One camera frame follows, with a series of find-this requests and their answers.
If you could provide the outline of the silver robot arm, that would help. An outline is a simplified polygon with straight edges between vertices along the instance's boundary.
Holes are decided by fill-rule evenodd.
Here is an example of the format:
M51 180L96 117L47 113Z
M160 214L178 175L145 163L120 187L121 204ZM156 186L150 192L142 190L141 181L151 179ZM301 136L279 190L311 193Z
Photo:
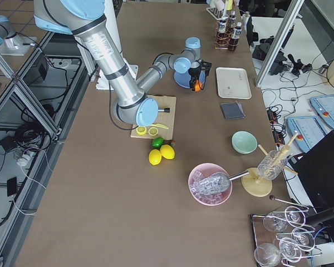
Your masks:
M21 37L6 16L0 15L0 54L24 56L30 47L30 40Z
M148 90L169 70L179 73L200 70L200 40L189 37L180 54L157 56L153 65L136 80L106 28L104 11L104 1L34 2L37 27L71 34L82 40L117 94L111 108L116 118L125 123L149 126L156 120L159 107L155 99L147 96Z

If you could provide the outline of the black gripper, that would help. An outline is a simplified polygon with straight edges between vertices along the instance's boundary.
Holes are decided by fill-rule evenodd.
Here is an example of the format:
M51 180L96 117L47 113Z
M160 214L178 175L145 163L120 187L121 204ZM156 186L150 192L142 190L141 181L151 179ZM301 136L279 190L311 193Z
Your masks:
M188 69L188 74L190 75L189 86L191 89L194 89L194 81L199 79L201 73L201 67L191 67Z

